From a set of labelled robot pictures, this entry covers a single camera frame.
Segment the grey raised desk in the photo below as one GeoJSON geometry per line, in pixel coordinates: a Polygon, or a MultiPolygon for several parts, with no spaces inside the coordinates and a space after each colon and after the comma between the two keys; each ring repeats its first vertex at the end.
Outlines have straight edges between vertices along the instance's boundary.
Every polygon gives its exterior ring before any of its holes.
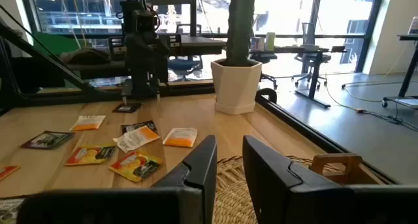
{"type": "Polygon", "coordinates": [[[179,47],[172,47],[170,49],[170,56],[217,55],[221,54],[222,49],[226,47],[225,41],[205,37],[180,35],[180,40],[179,47]]]}

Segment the small white box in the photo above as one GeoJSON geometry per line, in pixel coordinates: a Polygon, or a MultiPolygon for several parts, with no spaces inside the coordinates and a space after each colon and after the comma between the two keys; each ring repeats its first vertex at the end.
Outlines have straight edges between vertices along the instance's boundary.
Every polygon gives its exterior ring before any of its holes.
{"type": "Polygon", "coordinates": [[[264,37],[252,37],[250,50],[251,51],[264,51],[265,50],[265,38],[264,37]]]}

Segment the black rolling desk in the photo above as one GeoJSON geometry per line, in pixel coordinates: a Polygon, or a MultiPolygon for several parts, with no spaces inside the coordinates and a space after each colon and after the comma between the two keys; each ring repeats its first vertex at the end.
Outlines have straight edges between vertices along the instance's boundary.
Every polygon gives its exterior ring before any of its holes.
{"type": "Polygon", "coordinates": [[[399,40],[403,41],[416,41],[415,50],[411,58],[410,64],[408,66],[406,75],[402,81],[402,85],[396,97],[384,97],[382,99],[381,105],[383,108],[388,106],[388,102],[394,102],[396,104],[401,104],[402,106],[418,110],[418,95],[407,96],[406,93],[410,86],[410,82],[415,70],[416,65],[418,64],[418,34],[412,35],[398,35],[399,40]]]}

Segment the tall green cactus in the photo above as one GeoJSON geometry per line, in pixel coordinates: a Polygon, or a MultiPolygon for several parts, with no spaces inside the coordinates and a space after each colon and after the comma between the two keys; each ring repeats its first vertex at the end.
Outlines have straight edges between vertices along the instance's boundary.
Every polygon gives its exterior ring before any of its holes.
{"type": "Polygon", "coordinates": [[[255,0],[231,0],[226,46],[226,66],[245,67],[253,35],[253,15],[255,0]]]}

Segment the dark keyboard desk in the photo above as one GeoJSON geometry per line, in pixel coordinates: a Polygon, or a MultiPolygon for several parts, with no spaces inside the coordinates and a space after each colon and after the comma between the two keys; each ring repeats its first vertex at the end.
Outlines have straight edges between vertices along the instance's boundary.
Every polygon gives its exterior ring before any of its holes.
{"type": "Polygon", "coordinates": [[[68,64],[68,69],[83,80],[130,76],[124,61],[111,61],[99,65],[68,64]]]}

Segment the dark cloth bundle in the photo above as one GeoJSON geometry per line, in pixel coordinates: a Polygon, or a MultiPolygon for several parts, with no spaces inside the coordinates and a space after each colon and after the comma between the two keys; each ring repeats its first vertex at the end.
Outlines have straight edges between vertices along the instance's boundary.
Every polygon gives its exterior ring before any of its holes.
{"type": "Polygon", "coordinates": [[[111,61],[108,52],[95,48],[81,48],[73,52],[64,52],[59,58],[65,64],[71,65],[99,65],[111,61]]]}

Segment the open laptop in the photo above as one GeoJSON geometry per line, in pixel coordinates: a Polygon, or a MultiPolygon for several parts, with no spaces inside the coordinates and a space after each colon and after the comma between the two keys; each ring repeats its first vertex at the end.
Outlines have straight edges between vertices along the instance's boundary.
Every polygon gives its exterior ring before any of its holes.
{"type": "Polygon", "coordinates": [[[409,35],[418,35],[418,16],[414,16],[408,29],[409,35]]]}

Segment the round woven straw mat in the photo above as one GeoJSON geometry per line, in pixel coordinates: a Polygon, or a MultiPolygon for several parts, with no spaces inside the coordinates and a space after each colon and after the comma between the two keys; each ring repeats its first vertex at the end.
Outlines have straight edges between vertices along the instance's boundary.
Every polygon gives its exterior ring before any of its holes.
{"type": "Polygon", "coordinates": [[[217,162],[213,224],[257,224],[241,156],[217,162]]]}

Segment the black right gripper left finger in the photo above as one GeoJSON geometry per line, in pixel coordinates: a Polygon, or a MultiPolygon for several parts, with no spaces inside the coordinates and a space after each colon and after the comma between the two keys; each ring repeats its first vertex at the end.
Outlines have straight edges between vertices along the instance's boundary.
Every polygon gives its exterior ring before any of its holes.
{"type": "Polygon", "coordinates": [[[149,188],[44,191],[23,201],[16,224],[211,224],[216,163],[209,135],[149,188]]]}

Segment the pale green cup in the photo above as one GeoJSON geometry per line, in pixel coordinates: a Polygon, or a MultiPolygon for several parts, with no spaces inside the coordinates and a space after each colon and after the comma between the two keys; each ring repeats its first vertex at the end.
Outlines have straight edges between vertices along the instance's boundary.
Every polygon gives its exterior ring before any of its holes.
{"type": "Polygon", "coordinates": [[[267,32],[265,37],[265,50],[266,51],[274,51],[275,49],[275,38],[276,34],[275,32],[267,32]]]}

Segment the large glass window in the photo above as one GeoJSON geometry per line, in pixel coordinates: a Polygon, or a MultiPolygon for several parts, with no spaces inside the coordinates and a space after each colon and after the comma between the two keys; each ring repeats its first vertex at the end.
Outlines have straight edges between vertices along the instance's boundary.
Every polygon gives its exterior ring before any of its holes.
{"type": "MultiPolygon", "coordinates": [[[[103,47],[121,32],[125,0],[16,0],[24,24],[35,32],[74,37],[76,44],[103,47]]],[[[159,32],[185,32],[224,40],[231,0],[143,0],[159,15],[159,32]]],[[[254,0],[253,34],[275,34],[278,46],[302,44],[312,25],[319,46],[344,46],[322,67],[329,72],[362,70],[381,0],[254,0]]]]}

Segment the grey office chair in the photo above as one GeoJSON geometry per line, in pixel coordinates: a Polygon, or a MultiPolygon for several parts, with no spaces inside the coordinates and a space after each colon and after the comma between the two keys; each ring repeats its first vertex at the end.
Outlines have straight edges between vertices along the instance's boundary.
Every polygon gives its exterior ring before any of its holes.
{"type": "MultiPolygon", "coordinates": [[[[302,46],[305,48],[317,49],[314,38],[314,25],[313,23],[302,23],[302,46]]],[[[298,80],[295,81],[295,86],[298,87],[299,82],[306,80],[310,82],[315,69],[315,54],[297,54],[294,57],[295,60],[302,62],[302,72],[300,74],[292,75],[291,80],[294,81],[296,77],[298,80]]]]}

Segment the blue office chair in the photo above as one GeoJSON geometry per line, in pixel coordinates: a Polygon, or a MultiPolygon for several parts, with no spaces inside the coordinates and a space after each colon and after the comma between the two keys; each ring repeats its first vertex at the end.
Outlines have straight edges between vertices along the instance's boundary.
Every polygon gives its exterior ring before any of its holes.
{"type": "Polygon", "coordinates": [[[194,60],[193,56],[184,56],[182,59],[180,56],[176,56],[174,59],[170,59],[168,62],[169,71],[176,75],[176,79],[169,77],[170,82],[190,82],[187,76],[190,74],[199,77],[202,74],[203,63],[202,56],[199,56],[198,60],[194,60]]]}

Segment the yellow red tea packet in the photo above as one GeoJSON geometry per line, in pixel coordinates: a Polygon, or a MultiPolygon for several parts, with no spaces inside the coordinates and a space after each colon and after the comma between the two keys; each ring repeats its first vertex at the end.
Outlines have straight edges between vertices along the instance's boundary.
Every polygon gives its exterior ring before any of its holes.
{"type": "Polygon", "coordinates": [[[0,181],[4,180],[7,176],[10,176],[13,172],[20,169],[20,166],[3,166],[0,167],[0,181]]]}
{"type": "Polygon", "coordinates": [[[131,151],[125,157],[112,164],[109,169],[137,183],[153,174],[162,164],[163,161],[158,157],[144,152],[131,151]]]}
{"type": "Polygon", "coordinates": [[[108,161],[116,151],[115,146],[81,146],[68,158],[66,166],[96,165],[108,161]]]}

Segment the black table clamp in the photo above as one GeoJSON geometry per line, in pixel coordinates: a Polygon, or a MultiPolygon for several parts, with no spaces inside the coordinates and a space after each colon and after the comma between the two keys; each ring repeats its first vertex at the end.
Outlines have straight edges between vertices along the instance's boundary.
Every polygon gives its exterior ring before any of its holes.
{"type": "Polygon", "coordinates": [[[259,89],[256,93],[255,99],[261,99],[262,96],[267,96],[268,101],[277,103],[277,93],[274,89],[271,89],[271,88],[259,89]]]}

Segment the black standing desk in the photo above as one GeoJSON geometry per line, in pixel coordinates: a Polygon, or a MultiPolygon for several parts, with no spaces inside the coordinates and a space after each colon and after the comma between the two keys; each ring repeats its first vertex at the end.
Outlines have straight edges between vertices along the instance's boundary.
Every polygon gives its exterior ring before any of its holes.
{"type": "Polygon", "coordinates": [[[295,86],[298,87],[298,83],[303,79],[308,79],[310,83],[309,93],[303,93],[299,90],[295,90],[295,93],[305,97],[324,108],[330,108],[330,104],[324,103],[323,101],[317,100],[315,98],[315,93],[321,87],[321,84],[318,82],[318,79],[324,79],[323,86],[327,86],[327,79],[320,77],[319,69],[322,63],[325,63],[323,60],[324,53],[345,53],[345,46],[333,46],[330,50],[328,48],[320,48],[318,46],[285,46],[285,47],[275,47],[273,51],[259,51],[259,50],[250,50],[250,59],[268,63],[271,59],[276,59],[276,54],[297,54],[301,56],[303,60],[307,60],[308,64],[311,67],[311,70],[307,74],[297,75],[300,78],[295,82],[295,86]]]}

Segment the wooden tea organizer box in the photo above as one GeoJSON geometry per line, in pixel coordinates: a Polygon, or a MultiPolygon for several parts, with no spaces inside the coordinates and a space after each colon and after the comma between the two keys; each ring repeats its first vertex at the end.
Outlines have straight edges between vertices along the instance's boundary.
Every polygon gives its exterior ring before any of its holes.
{"type": "Polygon", "coordinates": [[[341,185],[384,184],[362,164],[362,157],[354,153],[316,155],[309,169],[341,185]]]}

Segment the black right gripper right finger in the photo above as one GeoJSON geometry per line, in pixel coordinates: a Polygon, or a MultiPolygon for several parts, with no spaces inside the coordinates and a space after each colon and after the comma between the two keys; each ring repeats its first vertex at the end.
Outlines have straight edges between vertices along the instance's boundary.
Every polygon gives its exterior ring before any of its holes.
{"type": "Polygon", "coordinates": [[[258,224],[418,224],[418,186],[340,185],[253,136],[242,153],[258,224]]]}

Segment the white orange tea packet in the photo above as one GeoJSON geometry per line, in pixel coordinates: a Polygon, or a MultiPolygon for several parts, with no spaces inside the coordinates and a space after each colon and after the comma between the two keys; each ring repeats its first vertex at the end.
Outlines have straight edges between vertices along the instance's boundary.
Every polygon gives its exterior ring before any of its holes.
{"type": "Polygon", "coordinates": [[[165,146],[177,146],[192,148],[197,138],[198,131],[195,128],[173,128],[165,137],[165,146]]]}
{"type": "Polygon", "coordinates": [[[136,150],[141,146],[157,140],[160,136],[152,131],[147,125],[142,126],[138,129],[124,133],[118,138],[114,138],[113,141],[116,143],[123,152],[136,150]]]}
{"type": "Polygon", "coordinates": [[[105,115],[79,116],[77,121],[70,128],[70,131],[87,131],[99,129],[105,118],[105,115]]]}

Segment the white hexagonal plant pot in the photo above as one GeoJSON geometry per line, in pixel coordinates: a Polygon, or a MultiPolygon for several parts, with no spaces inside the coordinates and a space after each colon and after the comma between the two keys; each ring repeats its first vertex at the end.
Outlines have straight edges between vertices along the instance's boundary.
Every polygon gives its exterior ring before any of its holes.
{"type": "Polygon", "coordinates": [[[211,62],[215,110],[230,115],[253,112],[262,63],[249,59],[246,65],[233,67],[224,65],[224,61],[211,62]]]}

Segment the green board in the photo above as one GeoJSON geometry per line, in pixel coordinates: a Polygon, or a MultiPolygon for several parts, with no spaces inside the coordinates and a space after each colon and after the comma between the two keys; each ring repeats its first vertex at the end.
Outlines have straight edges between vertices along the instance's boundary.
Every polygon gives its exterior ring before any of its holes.
{"type": "Polygon", "coordinates": [[[35,32],[34,36],[37,40],[51,51],[54,55],[61,55],[64,52],[73,52],[80,48],[74,38],[67,38],[61,35],[52,35],[49,33],[35,32]]]}

